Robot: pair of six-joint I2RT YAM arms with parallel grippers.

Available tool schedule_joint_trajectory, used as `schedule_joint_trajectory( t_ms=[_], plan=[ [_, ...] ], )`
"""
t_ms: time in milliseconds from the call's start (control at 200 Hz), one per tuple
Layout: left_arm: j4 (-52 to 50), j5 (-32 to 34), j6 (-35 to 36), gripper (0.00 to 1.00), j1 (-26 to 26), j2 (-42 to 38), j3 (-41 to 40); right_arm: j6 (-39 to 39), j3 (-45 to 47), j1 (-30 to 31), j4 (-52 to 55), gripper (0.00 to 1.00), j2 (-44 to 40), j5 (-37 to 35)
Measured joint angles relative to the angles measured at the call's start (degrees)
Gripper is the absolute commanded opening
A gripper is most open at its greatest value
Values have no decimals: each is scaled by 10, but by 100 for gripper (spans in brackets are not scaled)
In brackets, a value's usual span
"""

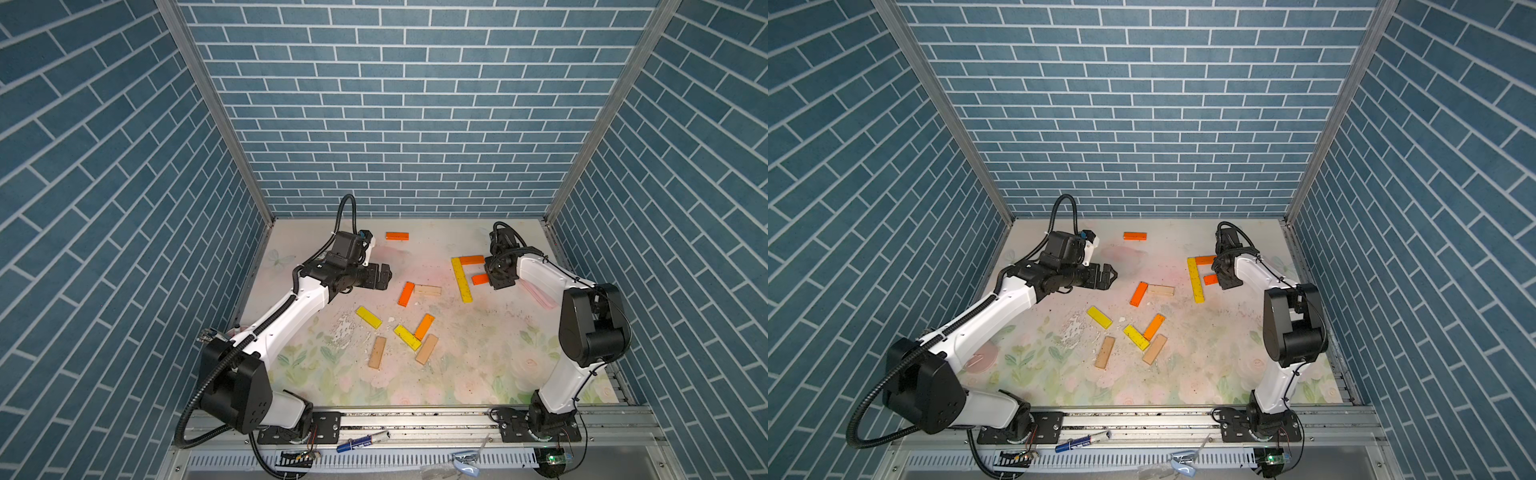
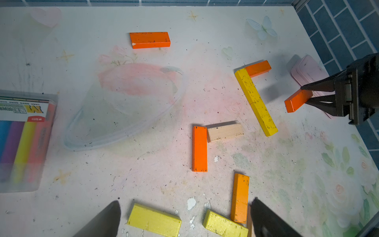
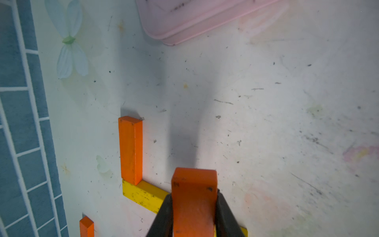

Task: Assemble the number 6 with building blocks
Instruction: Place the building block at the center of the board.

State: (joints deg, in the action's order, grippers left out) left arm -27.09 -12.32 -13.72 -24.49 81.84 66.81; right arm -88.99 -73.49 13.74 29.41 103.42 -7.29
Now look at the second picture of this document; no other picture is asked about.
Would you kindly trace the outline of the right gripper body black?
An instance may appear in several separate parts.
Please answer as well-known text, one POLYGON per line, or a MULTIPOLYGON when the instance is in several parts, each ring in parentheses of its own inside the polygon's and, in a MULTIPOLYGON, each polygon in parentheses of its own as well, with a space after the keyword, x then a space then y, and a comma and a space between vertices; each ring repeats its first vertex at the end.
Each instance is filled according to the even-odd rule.
POLYGON ((349 124, 360 125, 379 111, 379 54, 369 54, 336 74, 338 82, 350 86, 349 124))

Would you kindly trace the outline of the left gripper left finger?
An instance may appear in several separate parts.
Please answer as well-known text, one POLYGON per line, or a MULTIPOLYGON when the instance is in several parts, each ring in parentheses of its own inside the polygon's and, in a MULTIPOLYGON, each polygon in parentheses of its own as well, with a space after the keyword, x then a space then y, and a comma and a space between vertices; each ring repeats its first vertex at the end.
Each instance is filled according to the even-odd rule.
POLYGON ((115 200, 80 229, 74 237, 116 237, 120 218, 120 204, 118 200, 115 200))

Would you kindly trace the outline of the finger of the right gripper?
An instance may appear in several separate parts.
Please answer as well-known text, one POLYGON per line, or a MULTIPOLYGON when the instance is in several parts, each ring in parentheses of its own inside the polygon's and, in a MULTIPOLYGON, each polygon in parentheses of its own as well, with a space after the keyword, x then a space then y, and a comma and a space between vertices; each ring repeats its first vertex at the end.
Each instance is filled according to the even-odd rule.
POLYGON ((345 78, 346 71, 341 71, 320 81, 301 86, 302 90, 334 92, 345 78))
POLYGON ((338 115, 335 101, 322 101, 321 97, 312 97, 306 104, 314 106, 331 116, 338 115))

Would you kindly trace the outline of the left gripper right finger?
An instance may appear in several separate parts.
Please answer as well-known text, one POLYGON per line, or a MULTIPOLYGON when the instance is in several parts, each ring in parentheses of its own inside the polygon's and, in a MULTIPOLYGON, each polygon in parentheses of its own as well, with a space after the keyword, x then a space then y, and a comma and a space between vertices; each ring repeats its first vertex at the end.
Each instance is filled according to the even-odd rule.
POLYGON ((252 201, 250 217, 256 237, 301 237, 257 197, 252 201))

